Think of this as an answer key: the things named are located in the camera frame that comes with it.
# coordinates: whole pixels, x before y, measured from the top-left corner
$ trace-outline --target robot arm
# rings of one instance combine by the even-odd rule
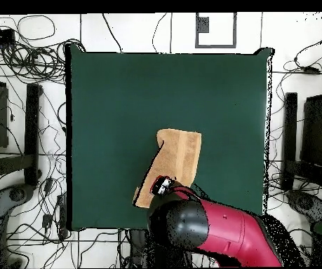
[[[159,177],[151,192],[155,196],[148,226],[159,244],[212,256],[220,259],[220,265],[224,255],[235,258],[241,266],[284,265],[267,227],[257,216],[200,199],[192,189],[168,177]]]

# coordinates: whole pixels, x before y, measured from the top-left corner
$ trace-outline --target black cable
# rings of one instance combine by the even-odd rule
[[[299,62],[298,62],[298,56],[299,56],[299,54],[300,53],[302,53],[302,52],[304,52],[304,51],[306,51],[308,48],[312,48],[313,46],[318,46],[318,45],[321,45],[322,44],[322,40],[320,40],[320,41],[318,41],[318,42],[316,42],[316,43],[313,43],[313,44],[311,44],[310,46],[307,46],[307,47],[305,47],[305,48],[303,48],[300,52],[298,52],[297,54],[296,54],[296,56],[295,56],[295,58],[294,58],[294,63],[298,66],[298,67],[302,67],[302,66],[300,66],[300,64],[299,64]]]
[[[167,14],[167,13],[165,13],[165,14],[163,15],[163,17],[159,19],[159,21],[157,22],[156,29],[154,30],[154,33],[153,33],[153,37],[152,37],[152,46],[153,46],[154,51],[155,51],[156,53],[157,53],[157,50],[156,50],[156,48],[154,47],[154,36],[156,35],[156,31],[157,31],[157,29],[158,29],[158,25],[159,25],[159,23],[160,23],[160,22],[162,21],[162,19],[166,16],[166,14]]]
[[[173,27],[173,13],[170,13],[170,38],[169,38],[169,53],[172,53],[172,27]]]
[[[60,122],[60,123],[62,123],[63,125],[66,125],[66,123],[65,122],[63,122],[61,119],[60,119],[60,109],[61,109],[61,107],[62,106],[64,106],[66,104],[66,102],[63,102],[61,105],[60,105],[60,107],[58,107],[58,110],[57,110],[57,119],[58,119],[58,121]]]
[[[49,20],[51,22],[51,24],[53,26],[53,32],[52,32],[52,34],[50,34],[48,36],[45,36],[45,37],[36,38],[36,39],[27,38],[28,41],[42,40],[42,39],[46,39],[48,37],[52,37],[52,36],[55,35],[55,32],[56,32],[55,23],[49,17],[46,17],[45,15],[26,15],[25,17],[20,18],[20,20],[18,21],[18,25],[17,25],[18,32],[20,32],[20,23],[23,20],[27,19],[27,18],[46,18],[47,20]]]
[[[29,257],[27,255],[21,254],[21,253],[17,253],[16,251],[11,251],[10,249],[7,249],[10,253],[18,255],[18,256],[22,256],[25,257],[27,259],[27,263],[26,266],[24,267],[24,269],[27,268],[27,266],[29,265]]]
[[[107,21],[107,19],[106,19],[106,17],[105,17],[105,14],[104,14],[104,13],[102,14],[102,17],[103,17],[103,20],[105,20],[105,23],[106,23],[106,25],[107,25],[107,28],[108,28],[109,33],[112,35],[112,38],[114,39],[114,41],[116,41],[117,45],[119,46],[119,51],[122,53],[122,52],[123,52],[123,51],[122,51],[122,48],[121,48],[121,46],[119,45],[119,42],[117,41],[116,37],[114,37],[114,35],[113,35],[113,33],[112,33],[112,30],[111,30],[111,28],[109,27],[108,21]]]
[[[311,238],[313,238],[313,235],[309,231],[306,231],[306,230],[301,229],[301,228],[292,229],[292,230],[289,231],[289,234],[291,234],[294,231],[302,231],[302,232],[306,233],[307,235],[309,235]]]
[[[93,246],[95,245],[95,243],[97,242],[97,239],[98,239],[101,235],[116,235],[116,234],[118,234],[118,232],[115,232],[115,233],[107,233],[107,232],[99,233],[99,234],[96,236],[95,240],[93,241],[92,245],[91,245],[89,248],[85,249],[83,252],[81,252],[81,255],[80,255],[80,262],[79,262],[79,268],[81,268],[81,265],[82,265],[82,255],[83,255],[84,253],[86,253],[87,251],[89,251],[90,249],[92,249],[92,247],[93,247]]]

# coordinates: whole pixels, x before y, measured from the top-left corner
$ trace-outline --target green mat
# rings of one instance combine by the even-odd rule
[[[211,199],[262,213],[271,49],[160,55],[82,53],[71,46],[70,53],[67,220],[74,230],[147,227],[146,210],[132,199],[164,128],[202,134],[194,182]]]

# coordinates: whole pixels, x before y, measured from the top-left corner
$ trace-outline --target black frame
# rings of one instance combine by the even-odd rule
[[[199,44],[199,33],[205,33],[202,32],[200,28],[200,24],[202,22],[209,24],[209,18],[201,18],[199,17],[199,13],[196,13],[196,48],[236,48],[236,16],[237,13],[234,13],[233,16],[233,44],[224,44],[224,45],[201,45]]]
[[[24,170],[25,183],[37,186],[39,171],[39,98],[42,87],[36,83],[27,85],[25,116],[25,154],[0,158],[0,175]]]

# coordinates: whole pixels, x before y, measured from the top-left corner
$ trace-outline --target wire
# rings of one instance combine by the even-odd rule
[[[154,30],[154,33],[153,33],[153,37],[152,37],[152,46],[153,46],[154,51],[155,51],[156,53],[157,53],[157,50],[156,50],[156,48],[154,47],[154,36],[156,35],[156,31],[157,31],[157,28],[158,28],[159,23],[160,23],[160,22],[162,21],[162,19],[166,16],[166,14],[167,14],[167,13],[165,13],[165,14],[163,15],[163,17],[159,19],[159,21],[157,22],[156,29]]]
[[[169,38],[169,53],[172,53],[172,27],[173,27],[173,13],[170,13],[170,38]]]
[[[104,14],[104,13],[102,14],[102,17],[103,17],[103,20],[105,20],[105,22],[106,22],[106,25],[107,25],[107,28],[108,28],[109,33],[112,35],[112,38],[114,39],[114,41],[116,41],[117,45],[119,46],[119,51],[122,53],[122,52],[123,52],[123,51],[122,51],[122,48],[121,48],[121,46],[119,45],[119,42],[117,41],[116,37],[114,37],[114,35],[113,35],[113,33],[112,33],[112,30],[111,30],[111,28],[109,27],[108,21],[107,21],[107,19],[106,19],[106,17],[105,17],[105,14]]]
[[[118,234],[118,231],[117,231],[117,232],[115,232],[115,233],[107,233],[107,232],[99,233],[99,234],[96,236],[95,240],[93,241],[92,245],[91,245],[89,248],[85,249],[83,252],[81,252],[81,255],[80,255],[80,262],[79,262],[79,268],[81,268],[81,265],[82,265],[82,255],[83,255],[83,254],[85,254],[85,253],[86,253],[87,251],[89,251],[90,249],[92,249],[92,247],[93,247],[93,246],[95,245],[95,243],[97,242],[97,239],[98,239],[101,235],[116,235],[116,234]]]
[[[12,253],[12,254],[15,254],[15,255],[18,255],[18,256],[22,256],[22,257],[25,257],[27,259],[27,263],[26,263],[26,266],[24,267],[24,269],[27,268],[27,266],[29,265],[29,257],[24,255],[24,254],[21,254],[21,253],[17,253],[16,251],[11,251],[9,248],[7,248],[7,250]]]
[[[61,107],[62,106],[64,106],[66,104],[66,102],[63,102],[61,105],[60,105],[60,107],[58,107],[58,110],[57,110],[57,119],[58,119],[58,121],[60,122],[60,123],[62,123],[63,125],[66,125],[66,123],[65,122],[62,122],[61,121],[61,119],[60,119],[60,109],[61,109]]]
[[[320,40],[320,41],[318,41],[318,42],[316,42],[316,43],[313,43],[313,44],[311,44],[310,46],[307,46],[307,47],[303,48],[300,52],[298,52],[298,53],[296,54],[296,56],[295,56],[295,58],[294,58],[294,63],[295,63],[299,68],[304,68],[304,67],[300,66],[300,64],[299,64],[299,62],[298,62],[298,56],[299,56],[299,54],[300,54],[300,53],[302,53],[302,52],[304,52],[304,51],[306,51],[308,48],[312,48],[313,46],[319,46],[319,45],[321,45],[321,44],[322,44],[322,40]]]
[[[302,231],[302,232],[306,233],[307,235],[309,235],[311,238],[313,238],[313,235],[309,231],[306,231],[306,230],[301,229],[301,228],[292,229],[292,230],[289,231],[289,234],[291,234],[294,231]]]

